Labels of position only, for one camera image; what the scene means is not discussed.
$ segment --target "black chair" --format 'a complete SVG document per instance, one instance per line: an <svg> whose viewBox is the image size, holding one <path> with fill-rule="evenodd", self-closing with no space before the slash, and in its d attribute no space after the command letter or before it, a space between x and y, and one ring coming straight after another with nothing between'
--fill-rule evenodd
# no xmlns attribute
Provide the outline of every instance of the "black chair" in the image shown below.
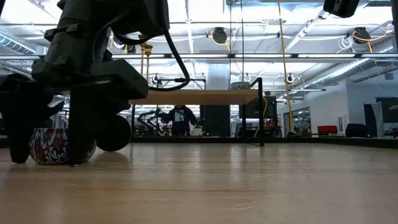
<svg viewBox="0 0 398 224"><path fill-rule="evenodd" d="M348 124L346 128L346 137L368 138L368 129L364 124Z"/></svg>

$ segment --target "ceiling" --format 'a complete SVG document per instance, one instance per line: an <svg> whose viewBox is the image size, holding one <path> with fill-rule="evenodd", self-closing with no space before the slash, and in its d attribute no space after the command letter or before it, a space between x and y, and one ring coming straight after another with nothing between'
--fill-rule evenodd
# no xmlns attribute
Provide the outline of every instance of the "ceiling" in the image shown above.
<svg viewBox="0 0 398 224"><path fill-rule="evenodd" d="M282 48L279 11L275 1L243 0L243 10L240 1L225 0L169 0L170 33L175 46L181 54L228 54L225 45L215 44L209 35L215 27L224 27L231 41L232 54L279 54ZM352 44L344 47L342 38L352 33L355 27L365 27L372 38L386 37L372 42L374 49L381 42L394 36L391 7L369 7L369 1L361 1L355 15L348 19L340 19L322 11L321 0L284 0L282 1L282 18L284 23L284 44L287 53L329 53L344 54L365 52L369 50L367 44ZM0 35L5 35L27 47L36 49L36 54L46 53L49 42L42 38L47 29L54 28L61 15L55 0L8 0L2 18L0 19ZM148 42L153 45L152 53L169 54L170 48L164 37L156 37ZM108 47L114 54L124 54L109 43ZM9 47L0 46L1 55L20 55ZM129 62L140 70L140 60ZM15 71L29 73L32 61L8 60L0 61L2 74ZM185 65L190 75L195 78L206 78L211 75L208 69L211 60L186 59ZM229 60L217 63L229 63ZM284 84L284 66L281 62L231 62L231 74L248 73L249 78L264 77L264 87L278 88ZM149 62L150 76L158 74L163 78L182 77L182 73L174 59L157 59ZM335 63L320 63L310 58L306 61L287 63L287 72L300 77L300 82L313 79ZM191 83L188 88L201 88L197 83Z"/></svg>

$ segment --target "patterned ball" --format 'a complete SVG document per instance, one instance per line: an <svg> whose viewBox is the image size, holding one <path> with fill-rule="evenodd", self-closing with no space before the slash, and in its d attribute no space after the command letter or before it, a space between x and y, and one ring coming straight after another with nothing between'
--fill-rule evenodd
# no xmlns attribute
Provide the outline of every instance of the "patterned ball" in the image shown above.
<svg viewBox="0 0 398 224"><path fill-rule="evenodd" d="M65 128L36 128L29 140L30 156L38 164L44 165L66 164L68 146L68 129ZM85 161L93 156L95 149L94 142Z"/></svg>
<svg viewBox="0 0 398 224"><path fill-rule="evenodd" d="M231 84L231 90L250 90L249 82L234 82Z"/></svg>

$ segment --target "person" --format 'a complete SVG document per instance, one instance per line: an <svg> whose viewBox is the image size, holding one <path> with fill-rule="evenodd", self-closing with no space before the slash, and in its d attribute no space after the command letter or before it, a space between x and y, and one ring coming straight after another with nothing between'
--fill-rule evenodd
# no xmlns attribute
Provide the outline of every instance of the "person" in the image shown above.
<svg viewBox="0 0 398 224"><path fill-rule="evenodd" d="M173 122L173 136L190 136L189 122L195 124L197 121L192 110L185 105L176 105L174 109L169 112L169 119Z"/></svg>

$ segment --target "wooden floor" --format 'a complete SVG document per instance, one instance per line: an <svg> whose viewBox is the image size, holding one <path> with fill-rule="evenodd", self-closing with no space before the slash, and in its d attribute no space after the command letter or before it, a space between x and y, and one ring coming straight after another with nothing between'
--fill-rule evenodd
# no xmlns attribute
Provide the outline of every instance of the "wooden floor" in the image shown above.
<svg viewBox="0 0 398 224"><path fill-rule="evenodd" d="M398 151L134 144L69 167L0 149L0 223L398 223Z"/></svg>

